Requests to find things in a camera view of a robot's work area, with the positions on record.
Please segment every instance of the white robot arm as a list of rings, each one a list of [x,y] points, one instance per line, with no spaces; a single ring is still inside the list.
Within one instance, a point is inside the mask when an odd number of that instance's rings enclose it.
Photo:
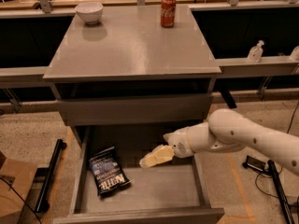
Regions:
[[[169,147],[160,146],[161,153],[155,148],[140,161],[142,167],[172,160],[173,156],[190,157],[203,150],[234,152],[251,147],[299,175],[299,137],[265,128],[230,109],[216,110],[206,122],[167,133],[164,139]]]

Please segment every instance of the red can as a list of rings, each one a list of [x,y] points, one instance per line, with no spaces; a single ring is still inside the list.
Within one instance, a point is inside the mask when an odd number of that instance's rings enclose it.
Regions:
[[[176,0],[161,1],[161,25],[172,27],[175,24]]]

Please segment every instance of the floor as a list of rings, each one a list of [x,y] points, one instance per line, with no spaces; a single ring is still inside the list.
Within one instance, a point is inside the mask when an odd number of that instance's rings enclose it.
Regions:
[[[247,96],[235,97],[236,111],[249,119],[282,132],[299,136],[298,97],[290,99],[248,101]],[[80,148],[68,127],[64,126],[53,106],[25,105],[21,112],[8,112],[0,117],[0,150],[11,159],[29,161],[38,166],[47,166],[57,139],[63,139],[67,148],[62,152],[50,188],[49,211],[40,216],[42,223],[50,224],[56,217],[68,215],[75,181],[76,164]],[[221,99],[214,99],[211,112],[227,107]],[[204,179],[212,207],[223,207],[225,216],[219,221],[224,223],[286,223],[279,201],[262,193],[255,185],[257,174],[245,169],[242,162],[250,155],[261,161],[268,159],[248,147],[235,153],[201,153]],[[287,196],[296,201],[299,195],[299,177],[285,169],[280,173],[281,183]],[[273,182],[259,177],[257,184],[264,192],[276,196]],[[40,191],[40,183],[34,183],[27,198],[32,206]],[[297,223],[296,208],[293,218]],[[25,207],[19,224],[38,223],[36,217]]]

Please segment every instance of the bowl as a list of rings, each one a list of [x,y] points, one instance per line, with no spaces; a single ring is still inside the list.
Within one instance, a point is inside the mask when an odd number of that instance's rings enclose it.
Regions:
[[[81,3],[75,7],[78,16],[86,24],[96,24],[101,20],[103,14],[103,5],[95,2]]]

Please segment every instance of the drawer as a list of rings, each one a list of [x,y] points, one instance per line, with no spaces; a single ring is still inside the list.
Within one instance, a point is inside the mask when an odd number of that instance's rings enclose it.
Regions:
[[[89,127],[82,144],[70,214],[53,223],[217,223],[224,212],[210,207],[197,156],[140,168],[140,159],[163,142],[163,134],[168,132],[171,130],[158,125]],[[114,144],[118,162],[131,184],[110,197],[100,198],[88,159],[107,144]]]
[[[205,119],[211,94],[59,100],[65,125],[109,125]]]

